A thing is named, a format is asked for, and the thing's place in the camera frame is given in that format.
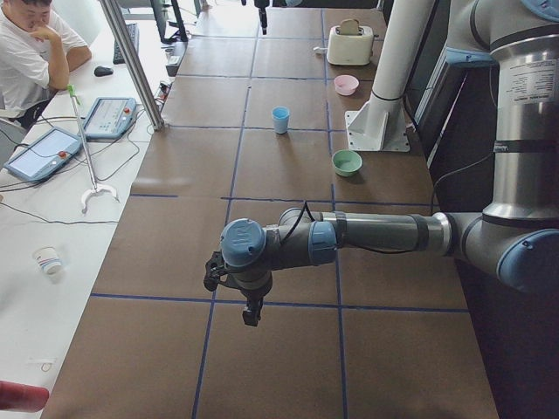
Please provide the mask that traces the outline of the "teach pendant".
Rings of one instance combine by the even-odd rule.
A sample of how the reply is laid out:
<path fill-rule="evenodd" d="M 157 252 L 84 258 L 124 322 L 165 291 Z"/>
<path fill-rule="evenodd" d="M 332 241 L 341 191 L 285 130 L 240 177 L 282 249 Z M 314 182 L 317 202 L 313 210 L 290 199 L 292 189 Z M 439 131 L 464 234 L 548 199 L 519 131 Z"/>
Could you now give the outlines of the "teach pendant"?
<path fill-rule="evenodd" d="M 84 119 L 89 141 L 118 140 L 135 120 L 137 102 L 132 97 L 99 97 Z"/>
<path fill-rule="evenodd" d="M 3 167 L 24 182 L 38 182 L 61 169 L 81 148 L 78 135 L 53 127 Z"/>

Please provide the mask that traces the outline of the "teach pendant far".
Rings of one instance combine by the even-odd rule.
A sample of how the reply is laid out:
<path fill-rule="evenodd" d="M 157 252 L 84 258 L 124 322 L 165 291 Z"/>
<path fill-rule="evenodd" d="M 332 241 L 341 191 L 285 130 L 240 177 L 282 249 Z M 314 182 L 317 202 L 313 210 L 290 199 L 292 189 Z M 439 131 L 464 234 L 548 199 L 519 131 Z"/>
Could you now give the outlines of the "teach pendant far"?
<path fill-rule="evenodd" d="M 84 119 L 89 141 L 118 140 L 135 120 L 137 102 L 132 97 L 99 97 Z"/>

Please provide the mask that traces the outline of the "red cylinder object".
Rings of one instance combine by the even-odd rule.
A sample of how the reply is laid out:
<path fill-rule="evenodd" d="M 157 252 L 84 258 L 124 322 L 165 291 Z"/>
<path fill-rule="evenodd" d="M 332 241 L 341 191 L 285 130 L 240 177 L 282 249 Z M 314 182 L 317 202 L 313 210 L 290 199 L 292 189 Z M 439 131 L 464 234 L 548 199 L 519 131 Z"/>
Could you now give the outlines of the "red cylinder object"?
<path fill-rule="evenodd" d="M 47 388 L 1 381 L 1 410 L 35 413 L 45 407 L 49 396 Z"/>

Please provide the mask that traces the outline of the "white column stand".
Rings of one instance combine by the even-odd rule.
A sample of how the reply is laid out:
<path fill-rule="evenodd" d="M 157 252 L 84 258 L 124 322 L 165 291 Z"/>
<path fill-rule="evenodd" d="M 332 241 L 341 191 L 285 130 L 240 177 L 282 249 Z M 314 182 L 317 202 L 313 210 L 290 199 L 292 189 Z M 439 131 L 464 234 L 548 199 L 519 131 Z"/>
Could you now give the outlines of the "white column stand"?
<path fill-rule="evenodd" d="M 434 6 L 434 0 L 393 3 L 369 100 L 345 113 L 350 149 L 410 150 L 403 96 Z"/>

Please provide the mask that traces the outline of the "seated person white shirt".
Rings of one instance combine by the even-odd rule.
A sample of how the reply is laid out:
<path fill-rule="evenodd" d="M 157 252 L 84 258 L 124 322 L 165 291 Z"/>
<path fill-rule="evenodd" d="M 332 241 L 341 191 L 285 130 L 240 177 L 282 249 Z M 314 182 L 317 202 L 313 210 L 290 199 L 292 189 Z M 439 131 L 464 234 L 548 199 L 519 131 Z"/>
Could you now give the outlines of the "seated person white shirt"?
<path fill-rule="evenodd" d="M 92 58 L 86 41 L 50 1 L 1 2 L 1 99 L 30 128 L 70 73 Z"/>

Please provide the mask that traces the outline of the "aluminium frame post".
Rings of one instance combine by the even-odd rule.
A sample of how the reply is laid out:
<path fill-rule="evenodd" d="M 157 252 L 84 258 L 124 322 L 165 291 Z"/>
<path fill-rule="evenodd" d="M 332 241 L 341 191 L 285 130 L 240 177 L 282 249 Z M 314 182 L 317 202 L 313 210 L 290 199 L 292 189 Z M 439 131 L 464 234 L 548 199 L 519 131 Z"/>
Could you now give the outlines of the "aluminium frame post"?
<path fill-rule="evenodd" d="M 127 66 L 130 77 L 135 85 L 144 110 L 148 115 L 152 128 L 157 132 L 164 128 L 164 120 L 152 95 L 147 76 L 141 66 L 141 61 L 128 35 L 125 20 L 121 13 L 121 8 L 115 0 L 100 0 L 100 6 L 104 12 L 107 23 L 114 39 L 121 48 L 125 64 Z"/>

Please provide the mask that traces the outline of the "cream toaster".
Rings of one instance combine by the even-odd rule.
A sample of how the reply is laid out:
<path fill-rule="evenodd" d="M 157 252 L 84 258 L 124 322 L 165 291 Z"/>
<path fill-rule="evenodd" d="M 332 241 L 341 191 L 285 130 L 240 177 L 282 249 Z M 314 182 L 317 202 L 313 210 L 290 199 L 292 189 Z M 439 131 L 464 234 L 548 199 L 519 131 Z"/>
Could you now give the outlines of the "cream toaster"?
<path fill-rule="evenodd" d="M 357 35 L 342 35 L 339 29 L 339 25 L 330 29 L 327 62 L 331 65 L 367 65 L 374 43 L 372 28 L 360 26 Z"/>

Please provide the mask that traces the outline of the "reacher grabber stick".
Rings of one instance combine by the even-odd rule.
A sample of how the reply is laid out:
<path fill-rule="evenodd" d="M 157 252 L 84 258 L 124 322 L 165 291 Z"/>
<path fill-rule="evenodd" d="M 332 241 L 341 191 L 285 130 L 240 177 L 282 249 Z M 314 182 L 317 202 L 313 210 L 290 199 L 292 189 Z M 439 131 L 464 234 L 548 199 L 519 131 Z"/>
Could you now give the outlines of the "reacher grabber stick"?
<path fill-rule="evenodd" d="M 77 122 L 78 129 L 79 129 L 79 137 L 81 139 L 81 144 L 82 144 L 82 149 L 83 149 L 83 152 L 84 152 L 84 156 L 86 157 L 86 165 L 87 165 L 88 174 L 89 174 L 90 183 L 91 183 L 91 187 L 89 189 L 87 189 L 81 196 L 81 212 L 83 214 L 86 214 L 87 209 L 88 209 L 88 201 L 92 197 L 101 195 L 103 193 L 109 193 L 116 202 L 119 202 L 119 196 L 118 196 L 116 188 L 114 188 L 113 186 L 98 183 L 98 180 L 97 180 L 97 177 L 96 177 L 96 174 L 95 174 L 95 170 L 94 170 L 94 167 L 93 167 L 92 157 L 91 157 L 91 154 L 89 152 L 88 145 L 87 145 L 86 133 L 85 133 L 85 130 L 83 128 L 83 124 L 81 122 L 81 117 L 80 117 L 80 113 L 79 113 L 78 98 L 76 96 L 76 93 L 74 91 L 74 87 L 73 87 L 72 84 L 69 84 L 66 87 L 66 90 L 68 91 L 68 94 L 69 94 L 70 99 L 71 99 L 72 109 L 73 109 L 73 112 L 74 112 L 74 115 L 75 115 L 75 119 L 76 119 L 76 122 Z"/>

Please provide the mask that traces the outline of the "black computer mouse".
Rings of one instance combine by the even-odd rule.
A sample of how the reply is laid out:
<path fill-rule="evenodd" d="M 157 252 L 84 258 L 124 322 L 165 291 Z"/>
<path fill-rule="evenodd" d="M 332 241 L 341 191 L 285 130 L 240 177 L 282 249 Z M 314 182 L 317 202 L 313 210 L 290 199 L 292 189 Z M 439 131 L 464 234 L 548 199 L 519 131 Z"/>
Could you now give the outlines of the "black computer mouse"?
<path fill-rule="evenodd" d="M 114 70 L 112 68 L 103 65 L 98 65 L 93 70 L 93 74 L 95 77 L 106 77 L 112 75 L 113 73 Z"/>

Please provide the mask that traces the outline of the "paper cup on side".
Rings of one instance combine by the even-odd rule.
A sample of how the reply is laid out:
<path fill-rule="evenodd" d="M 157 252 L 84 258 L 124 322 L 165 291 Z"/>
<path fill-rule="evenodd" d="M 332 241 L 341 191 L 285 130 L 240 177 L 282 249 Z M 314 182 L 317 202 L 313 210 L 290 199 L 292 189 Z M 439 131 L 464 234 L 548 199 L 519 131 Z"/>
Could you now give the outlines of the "paper cup on side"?
<path fill-rule="evenodd" d="M 54 275 L 62 269 L 62 261 L 56 250 L 51 247 L 42 247 L 32 254 L 41 271 L 47 275 Z"/>

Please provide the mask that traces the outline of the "teach pendant near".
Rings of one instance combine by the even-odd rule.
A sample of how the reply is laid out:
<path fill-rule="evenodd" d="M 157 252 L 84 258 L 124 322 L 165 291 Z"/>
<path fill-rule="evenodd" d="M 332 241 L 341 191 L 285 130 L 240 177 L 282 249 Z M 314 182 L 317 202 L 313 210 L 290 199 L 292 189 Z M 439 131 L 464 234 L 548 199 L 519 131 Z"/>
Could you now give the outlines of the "teach pendant near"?
<path fill-rule="evenodd" d="M 38 182 L 61 169 L 81 148 L 78 135 L 53 127 L 3 167 L 24 182 Z"/>

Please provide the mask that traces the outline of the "pink bowl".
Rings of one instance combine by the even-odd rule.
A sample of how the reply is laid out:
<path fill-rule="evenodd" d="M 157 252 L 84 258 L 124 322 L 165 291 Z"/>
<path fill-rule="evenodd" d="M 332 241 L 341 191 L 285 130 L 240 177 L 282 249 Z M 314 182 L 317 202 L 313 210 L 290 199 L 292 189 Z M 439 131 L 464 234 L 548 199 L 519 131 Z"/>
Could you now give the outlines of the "pink bowl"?
<path fill-rule="evenodd" d="M 350 96 L 355 93 L 359 86 L 359 80 L 348 74 L 342 74 L 334 78 L 335 91 L 342 96 Z"/>

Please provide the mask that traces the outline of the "green bowl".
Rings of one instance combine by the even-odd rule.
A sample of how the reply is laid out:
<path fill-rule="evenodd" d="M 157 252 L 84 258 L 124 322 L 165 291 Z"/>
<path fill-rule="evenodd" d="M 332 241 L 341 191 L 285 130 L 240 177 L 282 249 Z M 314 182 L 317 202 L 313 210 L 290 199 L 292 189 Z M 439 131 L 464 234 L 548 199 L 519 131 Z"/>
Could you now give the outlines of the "green bowl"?
<path fill-rule="evenodd" d="M 362 167 L 362 157 L 351 149 L 336 151 L 332 156 L 332 165 L 338 176 L 350 177 L 355 175 Z"/>

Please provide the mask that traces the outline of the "black monitor stand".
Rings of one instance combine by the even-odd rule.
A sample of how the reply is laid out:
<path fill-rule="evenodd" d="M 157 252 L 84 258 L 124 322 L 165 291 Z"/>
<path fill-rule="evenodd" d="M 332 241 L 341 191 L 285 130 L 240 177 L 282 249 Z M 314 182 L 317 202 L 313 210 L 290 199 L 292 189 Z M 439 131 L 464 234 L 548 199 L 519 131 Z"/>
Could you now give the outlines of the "black monitor stand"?
<path fill-rule="evenodd" d="M 163 44 L 172 45 L 189 40 L 177 0 L 151 0 L 150 5 Z"/>

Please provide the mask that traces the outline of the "light blue cup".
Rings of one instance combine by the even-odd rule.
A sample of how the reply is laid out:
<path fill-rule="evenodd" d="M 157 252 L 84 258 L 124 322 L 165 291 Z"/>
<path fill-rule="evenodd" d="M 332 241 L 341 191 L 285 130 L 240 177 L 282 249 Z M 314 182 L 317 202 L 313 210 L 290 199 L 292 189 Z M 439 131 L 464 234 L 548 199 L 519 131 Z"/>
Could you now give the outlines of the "light blue cup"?
<path fill-rule="evenodd" d="M 288 121 L 290 110 L 286 106 L 276 106 L 272 110 L 272 118 L 274 121 Z"/>
<path fill-rule="evenodd" d="M 288 131 L 289 115 L 273 114 L 273 131 L 276 134 L 285 134 Z"/>

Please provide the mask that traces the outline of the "toast slice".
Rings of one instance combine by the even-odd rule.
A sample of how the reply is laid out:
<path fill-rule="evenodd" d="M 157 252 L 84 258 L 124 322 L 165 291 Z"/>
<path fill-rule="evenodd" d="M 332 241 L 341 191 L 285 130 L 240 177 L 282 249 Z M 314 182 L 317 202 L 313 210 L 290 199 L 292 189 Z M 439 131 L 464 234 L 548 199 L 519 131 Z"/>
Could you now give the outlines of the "toast slice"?
<path fill-rule="evenodd" d="M 360 34 L 359 22 L 354 18 L 344 19 L 340 22 L 339 33 L 344 36 L 357 36 Z"/>

